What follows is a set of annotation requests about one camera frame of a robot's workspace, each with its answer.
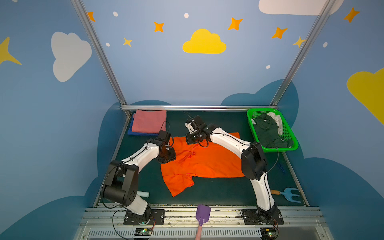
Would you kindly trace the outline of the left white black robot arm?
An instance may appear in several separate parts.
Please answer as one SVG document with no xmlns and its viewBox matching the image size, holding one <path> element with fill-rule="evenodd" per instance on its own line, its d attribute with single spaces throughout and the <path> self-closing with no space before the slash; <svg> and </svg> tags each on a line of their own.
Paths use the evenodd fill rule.
<svg viewBox="0 0 384 240">
<path fill-rule="evenodd" d="M 112 161 L 103 180 L 101 197 L 124 206 L 140 217 L 149 217 L 149 203 L 138 195 L 139 173 L 152 160 L 166 164 L 176 159 L 170 137 L 146 141 L 142 148 L 121 161 Z"/>
</svg>

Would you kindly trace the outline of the orange t-shirt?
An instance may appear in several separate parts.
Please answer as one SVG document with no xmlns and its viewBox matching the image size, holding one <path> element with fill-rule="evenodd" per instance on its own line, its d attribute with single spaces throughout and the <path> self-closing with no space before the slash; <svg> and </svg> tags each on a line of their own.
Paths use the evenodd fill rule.
<svg viewBox="0 0 384 240">
<path fill-rule="evenodd" d="M 161 165 L 163 180 L 173 197 L 192 187 L 194 177 L 241 178 L 241 158 L 224 147 L 188 145 L 185 137 L 172 140 L 176 159 Z"/>
</svg>

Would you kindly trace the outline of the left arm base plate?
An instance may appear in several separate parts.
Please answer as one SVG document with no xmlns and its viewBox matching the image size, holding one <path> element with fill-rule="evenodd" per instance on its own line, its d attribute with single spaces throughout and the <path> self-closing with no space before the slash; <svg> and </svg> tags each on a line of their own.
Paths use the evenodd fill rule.
<svg viewBox="0 0 384 240">
<path fill-rule="evenodd" d="M 146 211 L 143 215 L 137 215 L 131 211 L 126 211 L 124 217 L 124 226 L 149 226 L 155 224 L 163 225 L 165 220 L 164 209 L 154 209 Z"/>
</svg>

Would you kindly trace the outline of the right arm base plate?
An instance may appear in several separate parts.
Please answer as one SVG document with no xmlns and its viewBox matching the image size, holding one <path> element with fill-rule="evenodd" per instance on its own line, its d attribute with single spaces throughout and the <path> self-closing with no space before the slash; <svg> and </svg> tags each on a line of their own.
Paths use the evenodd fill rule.
<svg viewBox="0 0 384 240">
<path fill-rule="evenodd" d="M 243 209 L 241 217 L 246 225 L 283 225 L 284 219 L 279 209 L 269 212 L 258 209 Z"/>
</svg>

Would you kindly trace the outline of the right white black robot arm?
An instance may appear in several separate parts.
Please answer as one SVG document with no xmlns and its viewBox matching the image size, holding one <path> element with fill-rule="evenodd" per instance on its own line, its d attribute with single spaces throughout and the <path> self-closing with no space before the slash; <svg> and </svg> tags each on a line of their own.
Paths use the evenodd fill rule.
<svg viewBox="0 0 384 240">
<path fill-rule="evenodd" d="M 270 219 L 277 211 L 268 183 L 267 159 L 260 143 L 247 142 L 230 135 L 213 124 L 198 126 L 195 121 L 185 123 L 188 144 L 203 141 L 224 147 L 241 159 L 242 173 L 251 181 L 256 199 L 258 214 Z"/>
</svg>

